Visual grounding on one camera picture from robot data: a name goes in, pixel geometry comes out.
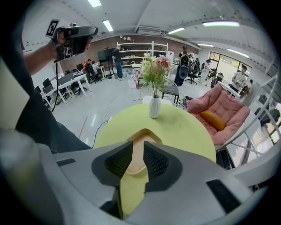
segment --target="orange pillow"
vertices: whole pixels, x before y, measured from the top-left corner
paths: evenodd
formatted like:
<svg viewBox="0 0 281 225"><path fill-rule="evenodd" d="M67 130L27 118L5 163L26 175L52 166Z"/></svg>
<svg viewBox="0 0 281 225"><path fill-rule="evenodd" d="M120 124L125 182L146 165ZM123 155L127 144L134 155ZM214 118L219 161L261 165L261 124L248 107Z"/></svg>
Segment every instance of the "orange pillow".
<svg viewBox="0 0 281 225"><path fill-rule="evenodd" d="M205 110L200 113L200 115L206 120L212 127L216 128L218 131L222 131L226 124L225 122L219 118L215 113Z"/></svg>

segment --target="brick wall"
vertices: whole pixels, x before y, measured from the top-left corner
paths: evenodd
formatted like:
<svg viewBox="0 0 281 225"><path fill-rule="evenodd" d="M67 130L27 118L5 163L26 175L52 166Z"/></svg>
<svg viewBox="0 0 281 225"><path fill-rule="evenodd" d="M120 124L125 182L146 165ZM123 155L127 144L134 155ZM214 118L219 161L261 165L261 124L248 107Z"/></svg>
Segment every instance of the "brick wall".
<svg viewBox="0 0 281 225"><path fill-rule="evenodd" d="M148 36L139 36L139 35L135 35L135 36L132 35L131 37L134 39L134 42L152 42L152 41L154 41L154 43L157 43L157 44L167 44L168 43L168 50L173 51L175 53L175 57L178 56L178 54L182 51L182 47L185 45L183 43L169 40L169 39L162 38L162 37L148 37ZM62 61L61 62L62 70L65 71L65 70L76 69L76 65L78 65L80 63L84 63L89 58L91 60L98 62L99 60L98 60L97 52L103 51L106 47L115 48L117 41L119 43L125 42L119 36L92 42L91 47L87 52ZM192 53L198 54L198 49L187 45L187 52L192 52ZM142 52L141 53L134 52L132 54L134 54L135 56L143 56Z"/></svg>

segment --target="yellow-green tabletop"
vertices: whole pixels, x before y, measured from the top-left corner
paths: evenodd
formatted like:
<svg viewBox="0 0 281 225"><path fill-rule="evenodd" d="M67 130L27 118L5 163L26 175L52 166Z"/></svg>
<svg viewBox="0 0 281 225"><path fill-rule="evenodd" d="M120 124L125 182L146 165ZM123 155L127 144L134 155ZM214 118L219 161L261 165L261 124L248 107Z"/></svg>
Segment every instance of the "yellow-green tabletop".
<svg viewBox="0 0 281 225"><path fill-rule="evenodd" d="M149 104L131 106L114 116L100 132L95 148L124 142L141 129L149 129L164 145L196 153L216 162L216 151L208 131L188 112L161 105L157 119L149 117ZM136 175L124 174L120 190L122 209L130 214L144 197L147 169Z"/></svg>

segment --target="ceiling light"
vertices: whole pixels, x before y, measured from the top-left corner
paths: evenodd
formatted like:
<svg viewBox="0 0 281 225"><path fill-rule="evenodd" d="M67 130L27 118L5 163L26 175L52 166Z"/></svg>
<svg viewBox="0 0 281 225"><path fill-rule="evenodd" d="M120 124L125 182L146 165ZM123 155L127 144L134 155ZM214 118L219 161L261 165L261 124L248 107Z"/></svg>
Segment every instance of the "ceiling light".
<svg viewBox="0 0 281 225"><path fill-rule="evenodd" d="M228 63L230 63L229 61L227 61L227 60L224 60L224 59L222 59L222 58L221 58L221 60L222 60L222 61L225 61L225 62L228 62Z"/></svg>
<svg viewBox="0 0 281 225"><path fill-rule="evenodd" d="M243 56L245 56L246 58L249 58L249 56L248 55L246 55L246 54L244 54L244 53L241 53L241 52L239 52L239 51L235 51L235 50L232 50L232 49L227 49L228 51L232 51L232 52L234 52L234 53L236 53L236 54L240 54L240 55L243 55Z"/></svg>
<svg viewBox="0 0 281 225"><path fill-rule="evenodd" d="M208 46L208 47L214 47L214 46L211 45L211 44L197 44L197 45L200 45L200 46Z"/></svg>
<svg viewBox="0 0 281 225"><path fill-rule="evenodd" d="M172 34L172 33L175 33L175 32L181 31L181 30L185 30L185 28L184 28L184 27L181 27L181 28L179 28L179 29L172 30L172 31L168 32L168 34Z"/></svg>
<svg viewBox="0 0 281 225"><path fill-rule="evenodd" d="M108 31L113 31L113 29L112 29L112 27L111 27L111 25L110 25L108 19L107 19L107 20L104 20L103 23L104 23L104 25L106 26L106 28L107 28Z"/></svg>
<svg viewBox="0 0 281 225"><path fill-rule="evenodd" d="M240 26L236 21L213 21L213 22L204 22L203 26Z"/></svg>
<svg viewBox="0 0 281 225"><path fill-rule="evenodd" d="M88 1L93 7L97 7L101 5L100 0L88 0Z"/></svg>

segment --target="wooden tray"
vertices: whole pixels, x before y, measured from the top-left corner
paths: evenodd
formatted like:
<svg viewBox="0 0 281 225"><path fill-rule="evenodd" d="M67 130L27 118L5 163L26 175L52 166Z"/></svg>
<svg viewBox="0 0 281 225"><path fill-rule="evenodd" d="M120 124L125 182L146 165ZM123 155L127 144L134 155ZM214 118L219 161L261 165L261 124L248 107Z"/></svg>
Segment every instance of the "wooden tray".
<svg viewBox="0 0 281 225"><path fill-rule="evenodd" d="M127 140L133 141L133 158L126 173L137 174L146 167L144 164L144 141L160 144L162 141L149 129L142 129Z"/></svg>

